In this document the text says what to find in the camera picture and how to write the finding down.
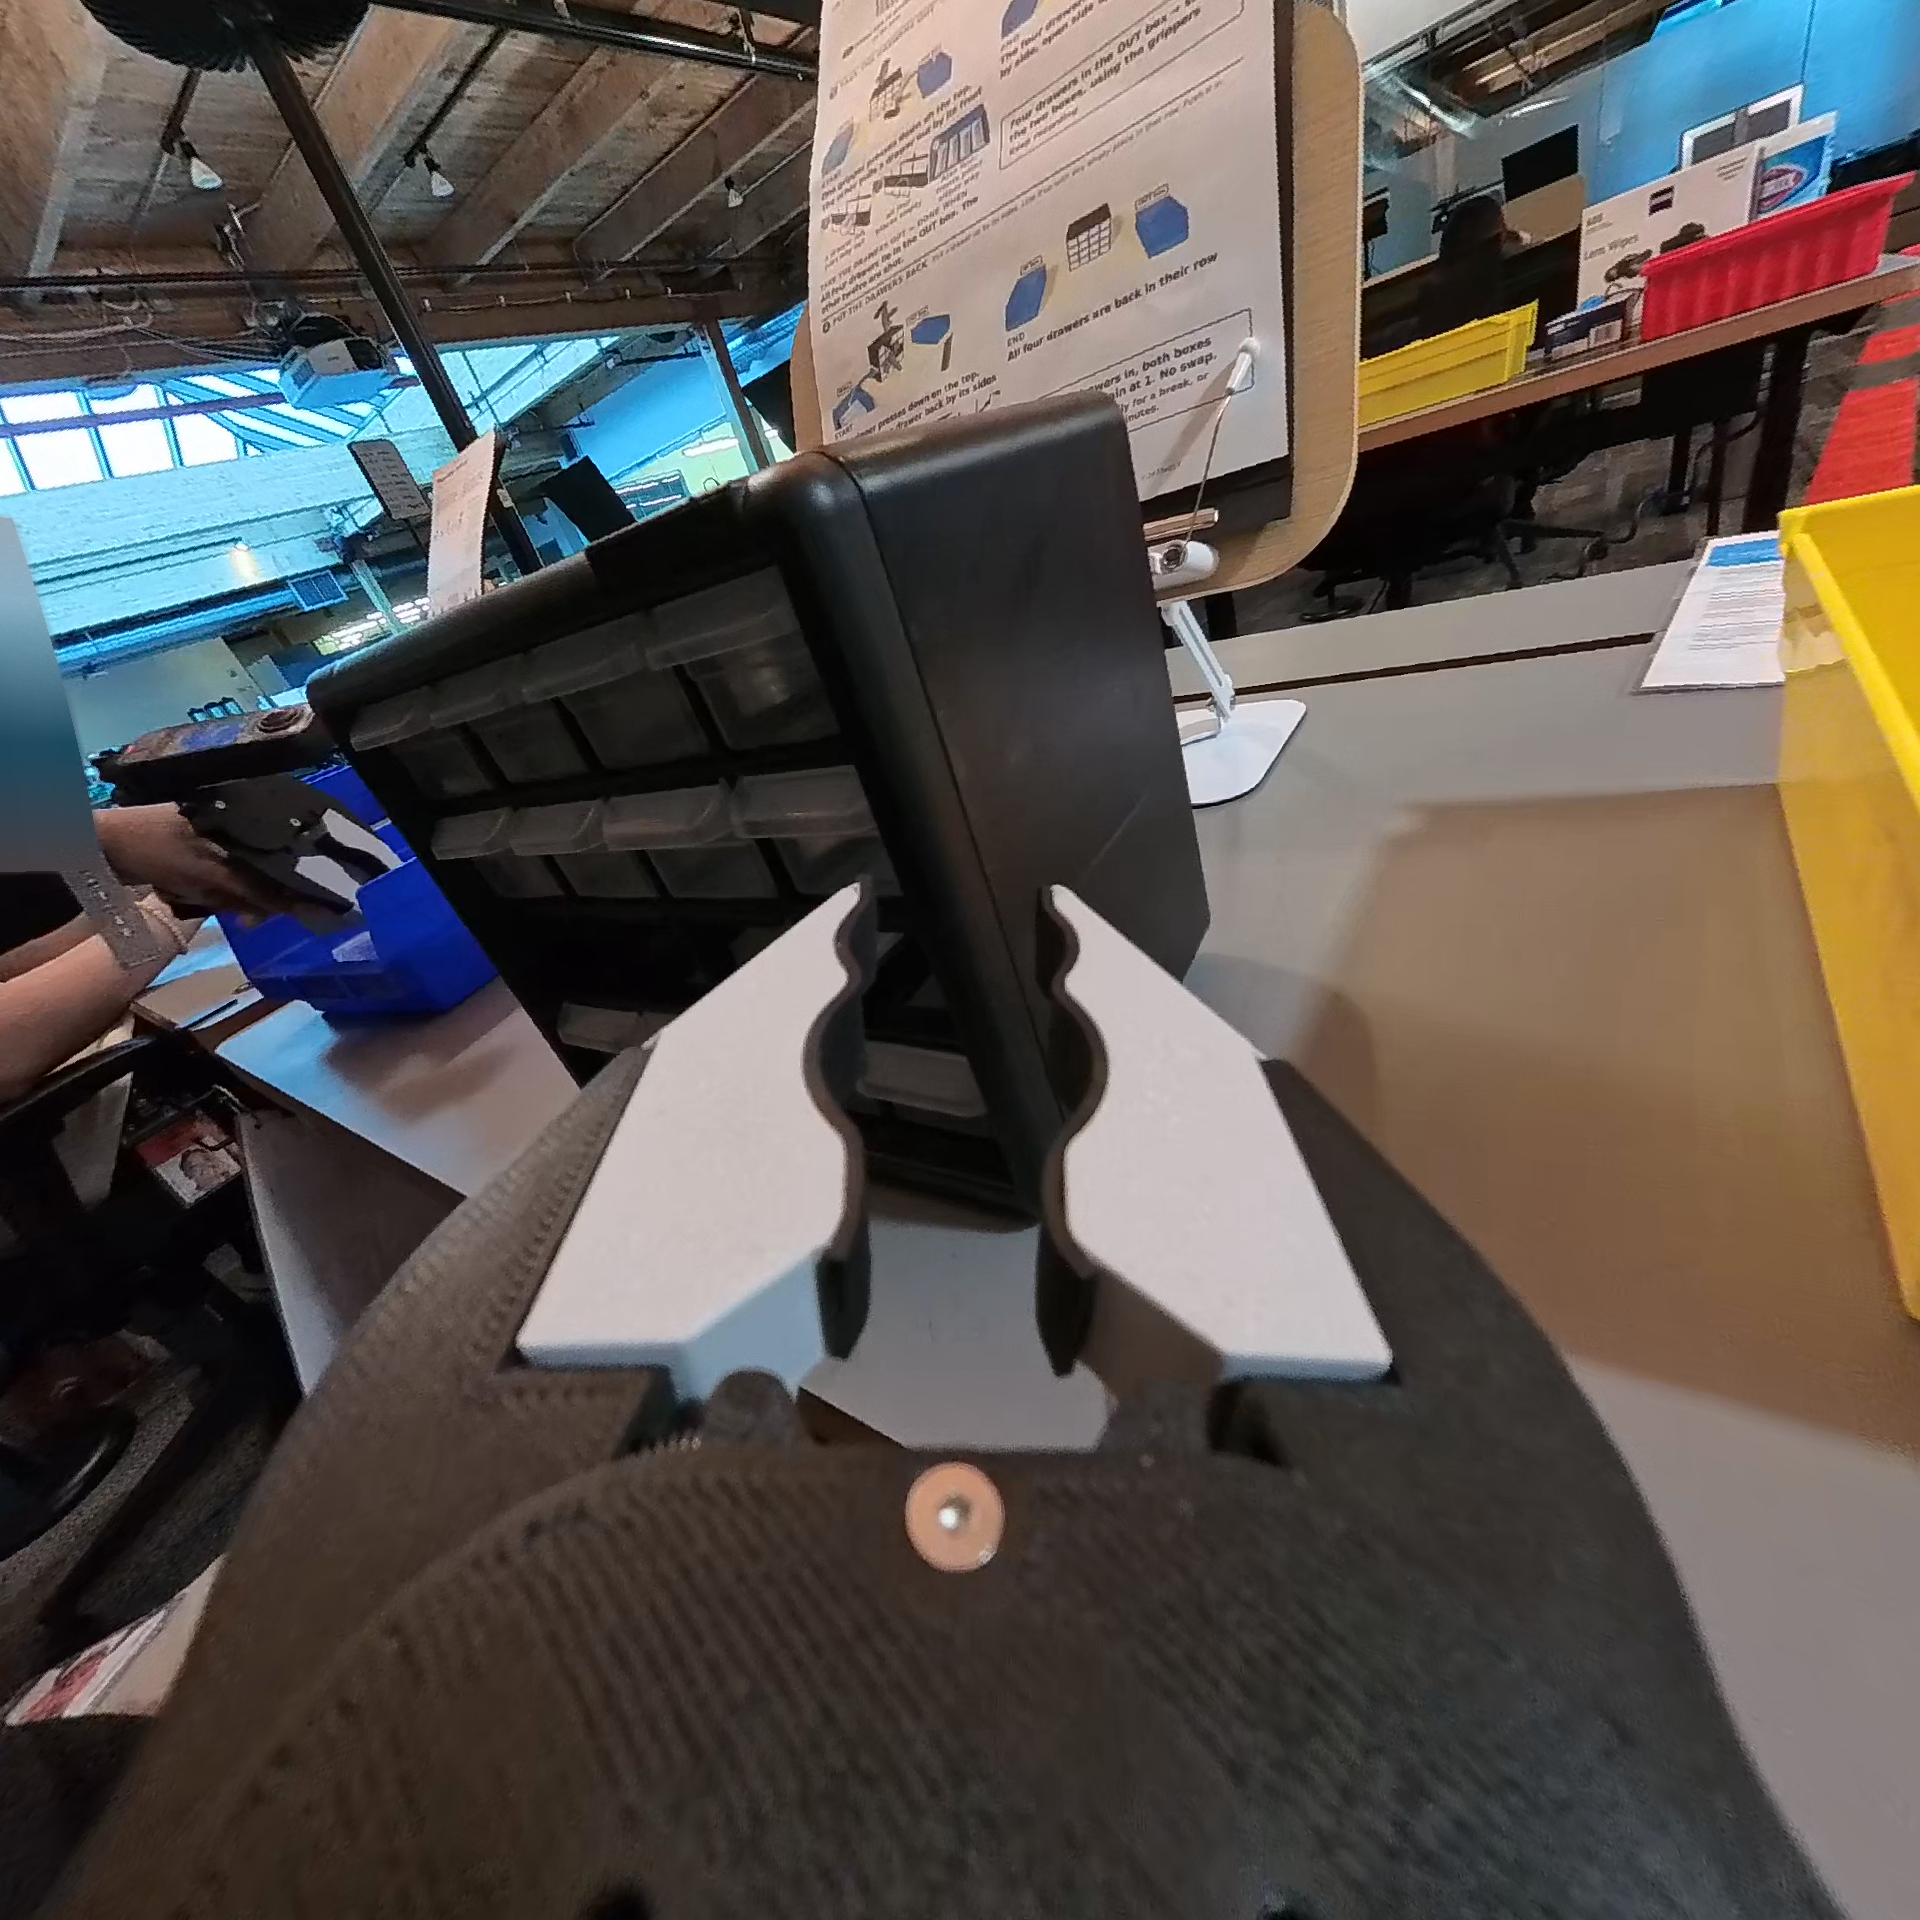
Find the black drawer cabinet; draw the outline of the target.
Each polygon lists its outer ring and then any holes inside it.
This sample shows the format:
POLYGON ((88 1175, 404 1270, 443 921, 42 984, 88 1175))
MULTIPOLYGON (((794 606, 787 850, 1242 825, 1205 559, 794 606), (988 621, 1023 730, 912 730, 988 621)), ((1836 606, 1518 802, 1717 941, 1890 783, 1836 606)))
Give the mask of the black drawer cabinet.
POLYGON ((760 569, 785 571, 806 621, 982 1096, 982 1131, 857 1110, 877 1046, 871 963, 866 1067, 853 1096, 871 1167, 949 1202, 1031 1212, 1046 1154, 1067 1129, 1038 959, 1046 886, 1081 894, 1176 977, 1209 928, 1110 402, 1051 397, 794 454, 325 665, 308 704, 333 735, 367 697, 410 689, 410 665, 485 660, 522 636, 564 633, 567 615, 662 611, 675 593, 760 569))

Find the white desk stand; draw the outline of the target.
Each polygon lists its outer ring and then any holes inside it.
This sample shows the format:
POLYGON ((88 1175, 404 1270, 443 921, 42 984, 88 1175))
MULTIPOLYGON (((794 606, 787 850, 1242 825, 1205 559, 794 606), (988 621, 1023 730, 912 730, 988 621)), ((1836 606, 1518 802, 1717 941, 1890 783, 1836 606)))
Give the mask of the white desk stand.
POLYGON ((1180 719, 1192 810, 1252 796, 1298 735, 1312 704, 1237 694, 1200 621, 1200 588, 1215 571, 1215 546, 1200 540, 1192 519, 1180 519, 1176 531, 1146 531, 1146 571, 1158 588, 1166 633, 1192 658, 1209 697, 1200 714, 1180 719))

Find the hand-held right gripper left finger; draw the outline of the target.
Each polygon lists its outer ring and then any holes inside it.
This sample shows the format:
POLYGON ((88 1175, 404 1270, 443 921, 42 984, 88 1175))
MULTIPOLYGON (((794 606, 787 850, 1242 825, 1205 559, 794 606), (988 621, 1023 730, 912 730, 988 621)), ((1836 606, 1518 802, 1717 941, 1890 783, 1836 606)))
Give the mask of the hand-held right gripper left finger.
POLYGON ((700 1405, 857 1353, 871 1225, 844 1106, 871 963, 877 886, 853 881, 645 1043, 516 1328, 526 1369, 659 1369, 700 1405))

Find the laminated paper sheet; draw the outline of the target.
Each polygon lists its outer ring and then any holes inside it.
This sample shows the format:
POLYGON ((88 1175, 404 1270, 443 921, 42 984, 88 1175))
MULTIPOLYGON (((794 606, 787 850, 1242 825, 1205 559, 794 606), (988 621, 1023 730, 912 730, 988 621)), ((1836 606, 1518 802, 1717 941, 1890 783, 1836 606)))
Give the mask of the laminated paper sheet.
POLYGON ((1780 689, 1783 546, 1780 531, 1714 539, 1660 633, 1641 694, 1780 689))

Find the white hanging marker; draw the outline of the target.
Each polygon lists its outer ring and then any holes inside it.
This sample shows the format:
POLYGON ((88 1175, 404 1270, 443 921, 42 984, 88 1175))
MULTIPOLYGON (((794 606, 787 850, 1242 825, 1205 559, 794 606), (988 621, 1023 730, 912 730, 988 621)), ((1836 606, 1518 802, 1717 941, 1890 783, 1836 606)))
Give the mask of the white hanging marker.
POLYGON ((1237 346, 1233 371, 1228 371, 1228 391, 1223 391, 1223 402, 1215 402, 1209 441, 1205 441, 1200 479, 1195 479, 1195 493, 1192 493, 1192 519, 1195 519, 1195 528, 1200 528, 1200 512, 1205 512, 1205 484, 1209 484, 1209 462, 1215 462, 1215 448, 1223 448, 1228 412, 1233 412, 1233 402, 1252 387, 1258 352, 1262 352, 1262 346, 1245 334, 1245 340, 1237 346))

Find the blue and white box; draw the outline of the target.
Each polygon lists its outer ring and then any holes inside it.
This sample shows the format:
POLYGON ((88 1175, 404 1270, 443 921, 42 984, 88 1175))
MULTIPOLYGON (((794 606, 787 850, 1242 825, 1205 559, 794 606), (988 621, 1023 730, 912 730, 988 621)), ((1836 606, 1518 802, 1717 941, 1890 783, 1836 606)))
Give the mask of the blue and white box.
POLYGON ((1836 112, 1813 112, 1758 142, 1755 219, 1818 203, 1836 169, 1836 112))

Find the blue plastic bin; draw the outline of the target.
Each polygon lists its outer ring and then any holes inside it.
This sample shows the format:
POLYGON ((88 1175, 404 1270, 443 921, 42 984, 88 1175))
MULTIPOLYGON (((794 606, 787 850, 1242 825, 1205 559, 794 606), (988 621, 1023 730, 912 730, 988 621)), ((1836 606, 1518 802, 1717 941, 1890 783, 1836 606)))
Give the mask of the blue plastic bin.
POLYGON ((358 772, 303 772, 327 802, 357 811, 396 850, 396 873, 358 886, 345 921, 308 928, 298 916, 221 916, 237 963, 263 994, 308 1003, 327 1023, 437 1019, 470 1003, 495 963, 458 921, 432 873, 410 854, 358 772))

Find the black metal pole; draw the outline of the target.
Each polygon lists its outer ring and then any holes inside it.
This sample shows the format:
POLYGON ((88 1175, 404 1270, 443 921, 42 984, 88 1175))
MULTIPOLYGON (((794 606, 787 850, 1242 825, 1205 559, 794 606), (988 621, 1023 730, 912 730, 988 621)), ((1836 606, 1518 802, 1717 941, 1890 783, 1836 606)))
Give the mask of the black metal pole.
POLYGON ((456 454, 463 454, 470 441, 478 441, 478 429, 470 421, 470 406, 458 402, 437 346, 424 334, 424 312, 410 303, 410 292, 404 286, 381 235, 373 231, 367 203, 352 190, 352 173, 341 163, 341 149, 327 148, 318 110, 308 106, 292 58, 279 36, 279 18, 267 6, 228 6, 237 9, 237 31, 308 169, 308 175, 318 182, 325 210, 333 215, 333 231, 352 250, 352 261, 358 267, 381 320, 391 321, 396 346, 405 347, 456 454))

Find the black monitor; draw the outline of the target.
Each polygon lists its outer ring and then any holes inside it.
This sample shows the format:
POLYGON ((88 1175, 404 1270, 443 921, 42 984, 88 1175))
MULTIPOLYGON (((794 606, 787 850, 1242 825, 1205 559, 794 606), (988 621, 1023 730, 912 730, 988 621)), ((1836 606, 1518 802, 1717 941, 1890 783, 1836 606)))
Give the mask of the black monitor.
POLYGON ((572 460, 543 479, 543 493, 555 512, 572 519, 586 540, 607 540, 626 528, 637 528, 637 512, 619 499, 619 491, 602 475, 596 460, 572 460))

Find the instruction poster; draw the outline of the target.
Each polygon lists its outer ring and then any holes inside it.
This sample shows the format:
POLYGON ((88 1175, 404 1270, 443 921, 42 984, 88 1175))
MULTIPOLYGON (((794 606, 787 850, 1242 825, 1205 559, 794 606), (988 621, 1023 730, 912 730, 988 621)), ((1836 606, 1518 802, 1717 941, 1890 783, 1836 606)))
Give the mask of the instruction poster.
POLYGON ((1135 499, 1289 491, 1268 0, 832 0, 809 155, 823 441, 1094 391, 1135 499))

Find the paper sign stand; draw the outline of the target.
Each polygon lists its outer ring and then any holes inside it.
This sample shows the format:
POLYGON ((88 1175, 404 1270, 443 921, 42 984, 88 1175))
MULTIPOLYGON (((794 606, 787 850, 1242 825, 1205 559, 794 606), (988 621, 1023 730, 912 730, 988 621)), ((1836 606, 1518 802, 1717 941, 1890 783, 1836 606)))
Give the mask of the paper sign stand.
POLYGON ((495 493, 495 434, 463 441, 426 491, 426 615, 449 615, 485 588, 485 539, 495 493))

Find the set of clear cabinet drawers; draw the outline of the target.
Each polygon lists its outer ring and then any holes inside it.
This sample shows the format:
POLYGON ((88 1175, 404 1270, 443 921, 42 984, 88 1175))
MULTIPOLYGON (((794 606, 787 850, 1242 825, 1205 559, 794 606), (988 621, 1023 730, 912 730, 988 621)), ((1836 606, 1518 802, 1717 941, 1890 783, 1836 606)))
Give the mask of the set of clear cabinet drawers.
POLYGON ((871 881, 877 1046, 857 1110, 988 1131, 777 569, 410 665, 333 735, 572 1072, 871 881))

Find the person's left forearm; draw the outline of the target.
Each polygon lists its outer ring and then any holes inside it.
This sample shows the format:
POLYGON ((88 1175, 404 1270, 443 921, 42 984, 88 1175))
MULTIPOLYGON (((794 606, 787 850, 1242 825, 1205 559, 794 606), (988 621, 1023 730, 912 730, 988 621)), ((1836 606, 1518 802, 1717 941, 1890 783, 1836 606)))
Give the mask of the person's left forearm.
POLYGON ((191 945, 205 916, 179 916, 165 904, 137 904, 156 955, 125 963, 105 934, 75 912, 0 955, 0 1101, 23 1101, 51 1067, 105 1043, 132 1003, 191 945))

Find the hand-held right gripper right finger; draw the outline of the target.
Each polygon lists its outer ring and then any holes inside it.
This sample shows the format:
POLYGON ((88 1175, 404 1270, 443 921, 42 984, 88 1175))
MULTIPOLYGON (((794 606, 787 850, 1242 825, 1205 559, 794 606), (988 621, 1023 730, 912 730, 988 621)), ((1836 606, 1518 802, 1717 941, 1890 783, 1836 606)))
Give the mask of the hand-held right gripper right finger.
POLYGON ((1081 894, 1038 959, 1067 1129, 1038 1184, 1038 1338, 1094 1384, 1384 1384, 1394 1346, 1268 1060, 1081 894))

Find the stack of red bins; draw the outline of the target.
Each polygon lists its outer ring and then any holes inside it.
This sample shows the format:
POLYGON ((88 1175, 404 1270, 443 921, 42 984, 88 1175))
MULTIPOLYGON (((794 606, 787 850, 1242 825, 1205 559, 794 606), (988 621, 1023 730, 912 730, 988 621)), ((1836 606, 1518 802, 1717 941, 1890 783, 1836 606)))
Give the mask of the stack of red bins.
POLYGON ((1813 468, 1804 505, 1920 479, 1920 298, 1886 303, 1813 468))

